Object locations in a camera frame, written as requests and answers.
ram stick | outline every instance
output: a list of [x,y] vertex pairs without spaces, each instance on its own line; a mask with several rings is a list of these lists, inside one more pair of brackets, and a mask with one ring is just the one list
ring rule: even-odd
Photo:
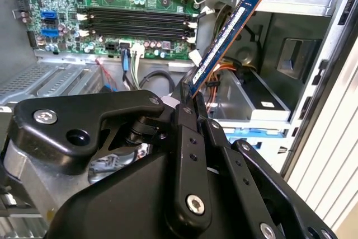
[[210,77],[216,64],[225,55],[261,1],[241,0],[238,3],[189,82],[192,98],[195,97],[200,87]]

blue sata port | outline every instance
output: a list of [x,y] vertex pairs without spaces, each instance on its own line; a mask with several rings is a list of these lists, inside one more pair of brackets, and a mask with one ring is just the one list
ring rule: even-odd
[[57,19],[57,13],[54,11],[41,11],[41,18]]
[[55,38],[60,35],[57,29],[41,29],[42,36],[48,36],[50,38]]

green circuit board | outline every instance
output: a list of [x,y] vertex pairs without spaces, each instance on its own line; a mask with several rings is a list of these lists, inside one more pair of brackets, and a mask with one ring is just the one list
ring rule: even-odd
[[[199,13],[199,10],[194,8],[195,5],[192,0],[25,0],[24,5],[27,5],[29,8],[29,16],[21,19],[27,25],[31,46],[37,50],[53,51],[55,54],[67,52],[117,56],[120,55],[118,51],[107,51],[106,43],[128,41],[131,44],[145,44],[148,42],[158,44],[165,41],[167,44],[165,59],[188,59],[188,53],[191,51],[193,45],[184,40],[148,40],[143,37],[128,35],[78,36],[81,22],[77,20],[77,11],[79,8],[105,7],[118,8],[121,10],[155,11],[188,15]],[[58,22],[54,28],[61,28],[59,36],[48,37],[41,35],[41,29],[44,28],[44,20],[41,16],[42,11],[56,12]],[[147,47],[145,57],[162,58],[160,54],[158,55],[158,50],[161,51],[162,48],[159,46]]]

silver screw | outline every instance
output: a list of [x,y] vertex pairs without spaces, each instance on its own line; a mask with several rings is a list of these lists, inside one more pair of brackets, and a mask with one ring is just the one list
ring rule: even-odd
[[246,151],[249,151],[250,150],[250,147],[246,144],[241,144],[241,146],[246,150]]
[[325,229],[322,229],[321,232],[323,233],[325,239],[332,239],[332,236]]
[[217,122],[212,121],[211,124],[214,128],[220,129],[220,125]]
[[155,105],[159,105],[159,101],[156,98],[149,98],[149,101],[152,102]]
[[188,109],[187,107],[184,107],[183,109],[184,109],[184,111],[187,112],[188,114],[191,114],[191,113],[192,113],[191,110]]
[[190,211],[192,211],[196,215],[202,215],[204,213],[205,210],[204,203],[196,195],[193,194],[189,195],[186,198],[186,205],[188,206]]
[[274,230],[271,228],[270,225],[267,225],[266,223],[261,223],[260,230],[266,239],[276,239]]
[[48,109],[40,109],[34,113],[34,119],[38,123],[54,124],[57,121],[56,113]]

white label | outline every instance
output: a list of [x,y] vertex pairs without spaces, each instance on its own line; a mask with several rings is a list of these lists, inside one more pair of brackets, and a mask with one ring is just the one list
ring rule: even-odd
[[233,30],[233,27],[235,24],[239,21],[241,15],[244,13],[245,8],[241,7],[239,8],[239,11],[235,14],[234,18],[231,20],[228,27],[224,30],[223,35],[219,40],[216,40],[216,44],[214,45],[213,49],[211,50],[210,54],[202,64],[202,66],[199,68],[198,72],[195,74],[194,78],[192,79],[193,84],[197,82],[197,80],[200,78],[200,76],[205,72],[206,68],[210,64],[211,60],[213,60],[214,55],[218,52],[220,47],[225,42],[226,38],[230,34],[230,32]]
[[271,102],[261,102],[261,105],[264,107],[275,107],[275,105]]

